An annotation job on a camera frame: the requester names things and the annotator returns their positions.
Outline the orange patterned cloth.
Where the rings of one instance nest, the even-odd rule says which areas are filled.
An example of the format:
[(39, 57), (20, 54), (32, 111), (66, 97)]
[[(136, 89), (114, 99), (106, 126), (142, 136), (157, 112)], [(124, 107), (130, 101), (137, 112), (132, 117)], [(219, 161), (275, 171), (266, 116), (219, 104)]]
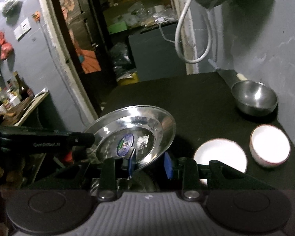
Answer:
[(93, 49), (92, 37), (86, 12), (78, 0), (59, 0), (62, 13), (81, 67), (86, 74), (101, 71)]

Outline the far white ceramic bowl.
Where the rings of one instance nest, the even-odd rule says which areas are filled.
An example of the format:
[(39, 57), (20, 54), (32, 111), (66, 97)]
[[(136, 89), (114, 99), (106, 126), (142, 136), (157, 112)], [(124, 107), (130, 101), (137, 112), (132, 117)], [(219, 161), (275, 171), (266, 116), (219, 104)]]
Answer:
[(291, 153), (287, 135), (279, 128), (269, 124), (260, 125), (252, 131), (249, 149), (252, 158), (265, 168), (282, 165)]

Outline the dark glass bottle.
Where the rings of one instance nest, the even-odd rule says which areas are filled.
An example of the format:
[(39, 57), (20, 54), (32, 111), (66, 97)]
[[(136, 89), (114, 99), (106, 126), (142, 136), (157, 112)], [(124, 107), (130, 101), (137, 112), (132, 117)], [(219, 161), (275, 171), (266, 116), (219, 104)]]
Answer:
[(15, 77), (17, 84), (18, 84), (18, 89), (19, 89), (21, 101), (25, 100), (26, 98), (29, 98), (30, 95), (28, 93), (27, 85), (21, 80), (17, 71), (14, 71), (13, 74), (14, 74), (14, 77)]

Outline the green box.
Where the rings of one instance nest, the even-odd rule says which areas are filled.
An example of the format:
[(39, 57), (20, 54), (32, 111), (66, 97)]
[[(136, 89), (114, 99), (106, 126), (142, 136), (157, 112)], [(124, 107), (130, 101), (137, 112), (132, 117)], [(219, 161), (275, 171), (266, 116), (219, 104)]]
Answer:
[(118, 32), (126, 31), (127, 29), (127, 24), (124, 21), (114, 23), (108, 26), (109, 34), (115, 34)]

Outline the yellow container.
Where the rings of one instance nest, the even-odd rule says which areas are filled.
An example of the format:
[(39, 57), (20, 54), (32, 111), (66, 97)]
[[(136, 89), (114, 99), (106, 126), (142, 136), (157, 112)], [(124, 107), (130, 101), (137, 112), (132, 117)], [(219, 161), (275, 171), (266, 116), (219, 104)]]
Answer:
[(117, 83), (119, 86), (135, 84), (138, 82), (139, 82), (139, 78), (136, 71), (133, 73), (126, 73), (117, 79)]

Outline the small steel plate with sticker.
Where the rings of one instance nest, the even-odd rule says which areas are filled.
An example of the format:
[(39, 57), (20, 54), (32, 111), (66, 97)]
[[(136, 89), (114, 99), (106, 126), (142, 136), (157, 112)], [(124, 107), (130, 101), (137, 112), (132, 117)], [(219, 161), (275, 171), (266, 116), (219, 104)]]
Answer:
[(132, 105), (117, 109), (93, 122), (85, 133), (95, 141), (86, 150), (93, 164), (120, 158), (136, 151), (136, 171), (159, 158), (172, 144), (176, 121), (166, 110), (152, 105)]

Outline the red hanging bag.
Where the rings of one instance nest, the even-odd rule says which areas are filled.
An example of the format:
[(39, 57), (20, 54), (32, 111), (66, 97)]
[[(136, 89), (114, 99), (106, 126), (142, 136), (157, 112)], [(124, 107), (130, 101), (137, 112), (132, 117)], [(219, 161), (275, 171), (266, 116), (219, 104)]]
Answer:
[(5, 33), (0, 31), (0, 60), (7, 60), (13, 52), (14, 48), (11, 43), (6, 40)]

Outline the wooden side shelf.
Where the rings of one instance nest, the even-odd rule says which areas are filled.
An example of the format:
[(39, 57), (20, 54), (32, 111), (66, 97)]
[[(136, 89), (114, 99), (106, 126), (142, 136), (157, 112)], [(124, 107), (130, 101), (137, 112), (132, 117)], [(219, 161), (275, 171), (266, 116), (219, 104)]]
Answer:
[(16, 106), (11, 106), (6, 112), (0, 111), (0, 125), (21, 126), (48, 95), (49, 89), (45, 87), (33, 98), (26, 98)]

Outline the white ceramic bowl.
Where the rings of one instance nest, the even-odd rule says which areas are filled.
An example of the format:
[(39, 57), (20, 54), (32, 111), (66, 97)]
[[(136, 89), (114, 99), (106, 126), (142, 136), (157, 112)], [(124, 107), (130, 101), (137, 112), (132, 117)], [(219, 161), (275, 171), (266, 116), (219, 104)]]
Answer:
[(247, 171), (248, 161), (244, 150), (232, 140), (215, 138), (197, 148), (193, 159), (199, 165), (209, 165), (211, 160), (218, 160), (242, 173)]
[(282, 165), (291, 153), (287, 135), (279, 128), (269, 124), (260, 125), (252, 131), (249, 149), (252, 158), (265, 168)]

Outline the dark cabinet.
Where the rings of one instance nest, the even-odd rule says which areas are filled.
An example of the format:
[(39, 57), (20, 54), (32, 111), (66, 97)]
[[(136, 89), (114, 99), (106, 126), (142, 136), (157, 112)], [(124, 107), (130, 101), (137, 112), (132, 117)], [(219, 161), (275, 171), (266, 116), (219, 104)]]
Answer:
[(129, 36), (138, 78), (141, 82), (186, 75), (185, 63), (173, 43), (177, 23), (137, 31)]

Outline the black table mat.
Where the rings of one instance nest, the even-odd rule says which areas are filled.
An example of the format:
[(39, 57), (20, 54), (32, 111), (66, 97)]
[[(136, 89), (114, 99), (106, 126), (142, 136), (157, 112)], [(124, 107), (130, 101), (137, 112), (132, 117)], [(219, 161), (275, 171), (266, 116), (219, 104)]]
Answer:
[(295, 190), (295, 146), (288, 160), (273, 169), (258, 165), (249, 150), (252, 130), (261, 124), (283, 129), (277, 112), (255, 117), (241, 112), (230, 87), (218, 73), (163, 78), (117, 87), (108, 96), (102, 115), (131, 105), (154, 105), (176, 121), (176, 136), (168, 153), (171, 159), (192, 158), (203, 143), (227, 138), (239, 144), (248, 159), (247, 173), (277, 189)]

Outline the steel bowl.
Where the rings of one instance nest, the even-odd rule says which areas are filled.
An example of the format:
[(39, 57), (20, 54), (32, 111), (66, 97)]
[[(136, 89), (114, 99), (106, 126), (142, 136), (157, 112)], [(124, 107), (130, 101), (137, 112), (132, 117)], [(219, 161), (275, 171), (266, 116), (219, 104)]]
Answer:
[(231, 88), (237, 107), (251, 116), (265, 116), (274, 111), (278, 97), (273, 89), (263, 83), (243, 80)]

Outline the near white ceramic bowl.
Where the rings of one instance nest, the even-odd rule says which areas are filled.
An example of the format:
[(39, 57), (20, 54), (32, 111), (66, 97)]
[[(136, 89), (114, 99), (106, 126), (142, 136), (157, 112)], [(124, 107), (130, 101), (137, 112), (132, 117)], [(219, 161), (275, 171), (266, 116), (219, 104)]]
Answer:
[(247, 171), (248, 161), (244, 150), (232, 140), (215, 138), (197, 148), (193, 159), (199, 165), (209, 165), (211, 160), (218, 160), (242, 173)]

